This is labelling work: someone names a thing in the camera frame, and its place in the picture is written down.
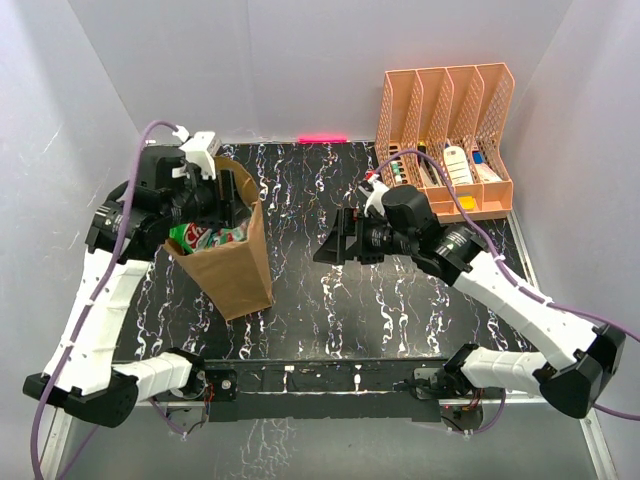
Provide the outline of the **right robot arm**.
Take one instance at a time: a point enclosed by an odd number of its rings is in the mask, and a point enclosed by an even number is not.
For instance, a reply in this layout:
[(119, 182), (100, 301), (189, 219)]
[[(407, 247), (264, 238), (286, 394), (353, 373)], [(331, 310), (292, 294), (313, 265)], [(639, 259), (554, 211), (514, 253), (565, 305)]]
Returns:
[(509, 352), (465, 344), (436, 373), (414, 380), (413, 389), (460, 397), (487, 388), (516, 390), (540, 395), (576, 419), (595, 407), (618, 369), (623, 331), (553, 307), (504, 266), (483, 233), (441, 224), (415, 187), (387, 188), (375, 181), (361, 189), (364, 207), (337, 212), (315, 262), (371, 265), (390, 255), (407, 256), (422, 272), (484, 304), (535, 348)]

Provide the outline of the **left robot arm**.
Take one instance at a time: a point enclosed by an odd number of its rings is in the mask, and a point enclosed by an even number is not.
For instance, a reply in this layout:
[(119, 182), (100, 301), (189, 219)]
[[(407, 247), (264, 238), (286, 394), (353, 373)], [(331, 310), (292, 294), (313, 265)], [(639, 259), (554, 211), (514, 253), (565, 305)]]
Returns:
[(65, 331), (44, 371), (23, 385), (25, 395), (108, 428), (121, 425), (140, 401), (171, 390), (186, 399), (204, 392), (204, 361), (195, 354), (171, 348), (116, 365), (114, 351), (136, 289), (171, 229), (234, 227), (250, 205), (245, 181), (223, 157), (200, 166), (179, 147), (150, 145), (136, 173), (96, 209)]

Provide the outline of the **brown paper bag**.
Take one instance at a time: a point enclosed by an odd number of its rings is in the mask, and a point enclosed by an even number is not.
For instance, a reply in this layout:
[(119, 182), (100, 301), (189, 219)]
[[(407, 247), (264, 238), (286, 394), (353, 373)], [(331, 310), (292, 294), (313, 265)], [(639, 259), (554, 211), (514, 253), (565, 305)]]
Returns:
[(240, 198), (251, 208), (247, 238), (188, 255), (172, 239), (163, 248), (230, 322), (271, 307), (272, 280), (257, 184), (239, 162), (219, 156), (215, 163), (217, 170), (234, 174)]

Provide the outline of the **green Chuba chips bag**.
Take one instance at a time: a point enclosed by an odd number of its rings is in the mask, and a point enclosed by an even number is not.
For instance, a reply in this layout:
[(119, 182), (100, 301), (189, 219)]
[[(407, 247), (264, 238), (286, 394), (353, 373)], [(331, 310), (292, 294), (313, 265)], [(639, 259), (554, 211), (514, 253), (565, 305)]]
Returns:
[(169, 238), (175, 241), (185, 254), (192, 254), (211, 248), (207, 243), (211, 234), (216, 231), (218, 230), (187, 223), (172, 228), (169, 231)]

